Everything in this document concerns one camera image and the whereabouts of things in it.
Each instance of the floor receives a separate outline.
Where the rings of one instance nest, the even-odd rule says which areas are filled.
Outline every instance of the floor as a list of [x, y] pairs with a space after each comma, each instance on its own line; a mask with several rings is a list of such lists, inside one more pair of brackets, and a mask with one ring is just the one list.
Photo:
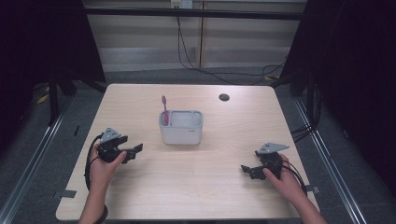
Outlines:
[[[231, 82], [248, 85], [258, 82], [257, 85], [268, 85], [272, 82], [266, 79], [261, 80], [260, 76], [219, 74], [228, 72], [261, 74], [262, 68], [211, 68], [208, 70], [216, 74], [202, 74], [187, 69], [168, 69], [106, 73], [106, 78], [107, 84], [117, 82], [228, 85]], [[40, 105], [35, 103], [44, 89], [34, 92], [32, 103], [19, 127], [16, 127], [17, 138], [9, 147], [5, 157], [0, 159], [2, 180], [0, 219], [2, 223], [63, 223], [55, 216], [59, 199], [54, 198], [54, 193], [65, 189], [103, 97], [101, 92], [83, 83], [76, 82], [75, 84], [78, 92], [74, 97], [63, 96], [60, 92], [60, 108], [64, 110], [61, 114], [62, 119], [55, 128], [47, 125], [50, 117], [49, 101]], [[276, 88], [276, 95], [290, 130], [304, 126], [304, 116], [299, 112], [298, 106], [298, 102], [304, 102], [304, 95], [291, 96], [288, 85]], [[43, 141], [46, 132], [55, 132], [55, 135]], [[297, 142], [296, 146], [311, 185], [319, 189], [316, 198], [320, 212], [329, 223], [396, 223], [396, 200], [375, 171], [361, 157], [356, 145], [346, 138], [343, 128], [325, 105], [321, 110], [318, 134], [325, 143], [327, 154], [324, 159], [318, 149], [318, 144], [314, 142], [314, 135], [308, 135]], [[333, 175], [329, 172], [326, 161], [334, 163], [339, 175], [343, 178], [343, 183], [337, 183], [332, 179]], [[343, 195], [343, 192], [345, 193], [343, 186], [346, 186], [347, 197]], [[220, 220], [218, 223], [292, 224], [301, 223], [301, 221], [295, 218]]]

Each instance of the toothbrush handle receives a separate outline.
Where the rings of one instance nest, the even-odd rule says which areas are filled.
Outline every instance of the toothbrush handle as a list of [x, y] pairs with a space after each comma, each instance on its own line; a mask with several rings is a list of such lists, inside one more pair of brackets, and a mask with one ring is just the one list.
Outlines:
[[163, 118], [165, 119], [165, 125], [169, 124], [169, 114], [168, 111], [165, 110], [165, 112], [163, 113]]

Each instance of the person's right hand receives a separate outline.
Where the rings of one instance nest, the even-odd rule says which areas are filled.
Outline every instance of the person's right hand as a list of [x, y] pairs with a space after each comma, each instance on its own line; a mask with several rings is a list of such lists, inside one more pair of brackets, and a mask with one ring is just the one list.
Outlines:
[[91, 188], [105, 187], [107, 188], [111, 179], [113, 178], [117, 167], [122, 163], [126, 157], [126, 152], [123, 151], [113, 162], [105, 162], [98, 158], [97, 149], [99, 144], [95, 144], [91, 153]]
[[[285, 155], [280, 153], [279, 155], [283, 161], [289, 161]], [[290, 167], [287, 162], [283, 162], [283, 165]], [[282, 197], [284, 197], [289, 202], [297, 203], [302, 199], [302, 197], [306, 198], [299, 182], [291, 171], [282, 168], [280, 172], [280, 179], [276, 178], [276, 176], [274, 176], [274, 174], [267, 168], [264, 168], [262, 171], [267, 176], [267, 179], [269, 179], [275, 186], [280, 195], [282, 195]]]

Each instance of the person's hand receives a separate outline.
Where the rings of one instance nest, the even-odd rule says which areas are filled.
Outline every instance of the person's hand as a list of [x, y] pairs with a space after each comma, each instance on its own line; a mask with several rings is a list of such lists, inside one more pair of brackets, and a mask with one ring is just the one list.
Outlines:
[[[283, 161], [289, 161], [285, 155], [280, 153], [279, 155]], [[283, 162], [283, 165], [290, 167], [287, 162]], [[302, 198], [306, 198], [299, 182], [291, 171], [282, 168], [280, 172], [280, 179], [276, 178], [276, 176], [274, 176], [274, 174], [267, 168], [264, 168], [262, 171], [267, 176], [267, 179], [269, 179], [275, 186], [280, 195], [282, 195], [289, 202], [297, 203]]]
[[99, 144], [95, 144], [91, 152], [91, 189], [96, 187], [107, 188], [116, 172], [117, 167], [122, 163], [127, 154], [125, 151], [123, 151], [113, 162], [108, 163], [98, 158], [98, 148]]
[[[282, 154], [279, 154], [283, 161], [289, 161], [289, 159]], [[290, 167], [287, 162], [283, 162], [284, 166]], [[300, 214], [301, 220], [305, 224], [326, 224], [326, 220], [320, 214], [318, 209], [312, 204], [312, 202], [306, 197], [299, 182], [297, 181], [294, 174], [282, 168], [280, 172], [280, 179], [276, 178], [274, 174], [267, 168], [262, 169], [267, 179], [275, 186], [277, 191], [286, 200], [291, 202]]]
[[113, 162], [108, 163], [100, 159], [98, 148], [99, 144], [94, 145], [90, 155], [90, 192], [78, 223], [93, 223], [104, 213], [107, 187], [127, 154], [123, 151]]

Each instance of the electrical cord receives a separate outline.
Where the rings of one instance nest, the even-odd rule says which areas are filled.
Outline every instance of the electrical cord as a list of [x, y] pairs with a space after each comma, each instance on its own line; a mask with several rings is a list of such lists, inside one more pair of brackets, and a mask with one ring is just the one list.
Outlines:
[[298, 170], [290, 162], [288, 162], [288, 161], [283, 161], [283, 162], [286, 162], [294, 169], [294, 170], [292, 170], [290, 167], [282, 165], [282, 168], [285, 168], [288, 171], [290, 171], [292, 174], [294, 174], [294, 176], [297, 178], [298, 182], [300, 183], [301, 189], [303, 190], [304, 194], [307, 196], [308, 192], [306, 190], [305, 183], [304, 183], [303, 178], [301, 177], [300, 173], [298, 172]]
[[[261, 73], [261, 74], [226, 73], [226, 72], [212, 73], [212, 72], [207, 72], [207, 71], [205, 71], [205, 70], [196, 68], [196, 67], [191, 63], [191, 61], [190, 61], [189, 55], [188, 55], [187, 50], [186, 50], [186, 44], [185, 44], [185, 42], [184, 42], [184, 37], [183, 37], [183, 34], [181, 33], [181, 28], [180, 28], [180, 27], [181, 27], [181, 26], [180, 26], [180, 17], [177, 17], [177, 27], [178, 27], [178, 35], [177, 35], [177, 52], [178, 52], [178, 60], [179, 60], [180, 64], [181, 64], [184, 68], [186, 68], [186, 69], [188, 69], [188, 70], [197, 71], [197, 72], [200, 72], [200, 73], [202, 73], [202, 74], [210, 75], [210, 76], [212, 76], [212, 77], [215, 77], [215, 78], [217, 78], [217, 79], [219, 79], [219, 80], [221, 80], [221, 81], [224, 81], [224, 82], [229, 83], [229, 84], [232, 84], [232, 85], [243, 85], [243, 84], [231, 82], [231, 81], [226, 80], [226, 79], [224, 79], [224, 78], [222, 78], [222, 77], [219, 77], [218, 75], [238, 75], [238, 76], [248, 76], [248, 77], [260, 77], [259, 80], [257, 80], [257, 81], [255, 81], [255, 82], [252, 82], [252, 83], [248, 84], [249, 86], [253, 86], [253, 85], [256, 85], [256, 84], [261, 83], [261, 82], [264, 80], [265, 75], [269, 75], [269, 74], [275, 72], [277, 69], [283, 67], [284, 64], [285, 64], [285, 63], [281, 63], [281, 64], [270, 64], [270, 65], [266, 65], [266, 66], [264, 66], [264, 68], [262, 69], [262, 73]], [[184, 54], [186, 55], [186, 58], [187, 58], [187, 61], [188, 61], [189, 65], [190, 65], [190, 67], [186, 66], [186, 65], [181, 61], [180, 39], [181, 39], [181, 43], [182, 43], [182, 45], [183, 45]], [[269, 72], [264, 73], [264, 70], [265, 70], [266, 68], [268, 68], [268, 67], [271, 67], [271, 66], [274, 66], [275, 68], [272, 69], [272, 70], [269, 71]]]
[[[92, 141], [92, 143], [91, 143], [91, 145], [90, 145], [90, 149], [88, 150], [87, 161], [86, 161], [86, 163], [85, 163], [85, 174], [84, 174], [84, 176], [85, 176], [85, 184], [87, 185], [87, 189], [88, 189], [88, 190], [90, 190], [90, 187], [91, 187], [91, 179], [90, 179], [91, 164], [92, 164], [95, 160], [99, 159], [99, 156], [97, 156], [97, 157], [95, 157], [95, 158], [91, 161], [91, 153], [92, 153], [93, 145], [95, 144], [95, 142], [96, 142], [98, 139], [101, 139], [102, 136], [103, 136], [102, 133], [99, 134], [99, 135], [97, 135], [97, 136], [93, 139], [93, 141]], [[94, 224], [103, 223], [103, 222], [106, 220], [107, 215], [108, 215], [108, 209], [107, 209], [107, 206], [105, 205], [102, 215], [98, 218], [98, 220], [96, 220], [96, 221], [94, 222]]]
[[291, 132], [291, 134], [298, 133], [298, 135], [293, 136], [294, 143], [301, 141], [318, 127], [318, 123], [321, 115], [322, 97], [318, 91], [317, 86], [315, 86], [314, 94], [315, 94], [316, 111], [313, 121], [309, 125], [302, 126]]

